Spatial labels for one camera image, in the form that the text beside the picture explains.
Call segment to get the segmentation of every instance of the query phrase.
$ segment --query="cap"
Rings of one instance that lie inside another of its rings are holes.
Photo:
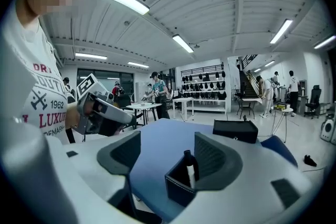
[[[150,76],[150,79],[153,79],[154,77],[157,77],[158,73],[157,72],[153,72]]]

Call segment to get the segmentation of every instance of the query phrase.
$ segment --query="teal t-shirt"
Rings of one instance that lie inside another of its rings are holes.
[[[160,79],[159,82],[153,85],[153,91],[155,92],[158,89],[159,92],[162,92],[164,90],[164,86],[166,86],[166,83],[164,83],[164,81]]]

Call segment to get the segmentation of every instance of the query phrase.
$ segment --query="ceiling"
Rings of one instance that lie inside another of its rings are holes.
[[[78,9],[43,16],[43,27],[64,63],[130,70],[129,61],[166,70],[226,56],[311,49],[334,31],[323,0],[139,1],[150,8],[144,16],[112,0],[84,0]],[[294,22],[271,45],[285,19]],[[189,54],[171,38],[175,34],[200,47]],[[74,51],[83,50],[108,59],[76,59]]]

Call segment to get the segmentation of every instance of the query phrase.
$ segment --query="marker pen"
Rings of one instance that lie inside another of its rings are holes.
[[[185,164],[187,165],[190,187],[195,188],[195,170],[190,150],[184,151],[184,159]]]

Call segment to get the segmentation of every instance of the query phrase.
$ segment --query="black box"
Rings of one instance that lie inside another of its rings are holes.
[[[255,144],[258,136],[258,128],[251,121],[215,120],[212,133]]]
[[[192,156],[192,159],[195,170],[195,181],[197,181],[199,179],[198,164],[194,156]],[[164,178],[169,199],[186,207],[195,198],[196,190],[190,187],[184,156],[165,174]]]

